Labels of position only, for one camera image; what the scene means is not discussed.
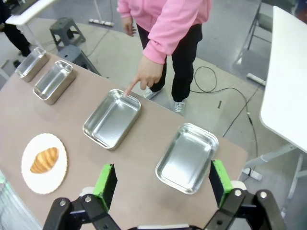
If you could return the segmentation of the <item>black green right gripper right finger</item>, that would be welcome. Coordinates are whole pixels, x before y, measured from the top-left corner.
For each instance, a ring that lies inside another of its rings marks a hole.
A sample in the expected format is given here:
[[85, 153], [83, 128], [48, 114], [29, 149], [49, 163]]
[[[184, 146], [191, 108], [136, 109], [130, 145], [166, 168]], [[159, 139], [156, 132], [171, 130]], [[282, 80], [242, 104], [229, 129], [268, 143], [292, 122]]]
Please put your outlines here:
[[227, 230], [236, 219], [244, 219], [252, 230], [284, 230], [286, 225], [271, 191], [255, 194], [232, 185], [221, 160], [212, 160], [209, 180], [218, 210], [205, 230]]

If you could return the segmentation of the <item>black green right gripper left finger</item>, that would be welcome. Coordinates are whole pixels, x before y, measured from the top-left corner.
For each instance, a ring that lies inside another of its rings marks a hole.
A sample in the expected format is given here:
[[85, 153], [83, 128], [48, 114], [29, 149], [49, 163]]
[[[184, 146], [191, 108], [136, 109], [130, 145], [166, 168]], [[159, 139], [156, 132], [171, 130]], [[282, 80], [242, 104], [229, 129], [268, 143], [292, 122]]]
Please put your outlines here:
[[104, 165], [92, 192], [74, 201], [65, 197], [53, 201], [43, 229], [79, 230], [84, 224], [92, 224], [96, 230], [117, 230], [108, 213], [117, 181], [114, 165]]

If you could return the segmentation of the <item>person's left hand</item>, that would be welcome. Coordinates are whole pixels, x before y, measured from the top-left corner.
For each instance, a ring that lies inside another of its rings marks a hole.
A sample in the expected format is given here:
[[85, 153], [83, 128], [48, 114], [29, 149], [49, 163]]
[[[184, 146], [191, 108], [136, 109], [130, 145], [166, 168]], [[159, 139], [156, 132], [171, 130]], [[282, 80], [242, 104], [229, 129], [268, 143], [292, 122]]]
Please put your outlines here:
[[138, 83], [142, 91], [158, 83], [162, 76], [163, 67], [163, 64], [155, 63], [143, 55], [138, 65], [136, 76], [126, 88], [124, 96], [128, 96]]

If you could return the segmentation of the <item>person's right hand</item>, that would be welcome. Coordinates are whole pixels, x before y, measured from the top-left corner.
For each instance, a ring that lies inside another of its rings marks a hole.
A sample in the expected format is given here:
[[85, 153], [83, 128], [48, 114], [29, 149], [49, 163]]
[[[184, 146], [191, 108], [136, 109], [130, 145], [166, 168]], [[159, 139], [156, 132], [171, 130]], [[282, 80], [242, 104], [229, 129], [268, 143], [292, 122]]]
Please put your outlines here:
[[131, 16], [124, 17], [124, 18], [121, 18], [121, 21], [122, 21], [122, 26], [123, 26], [125, 33], [128, 36], [134, 36], [136, 33], [136, 29], [133, 26], [133, 18]]

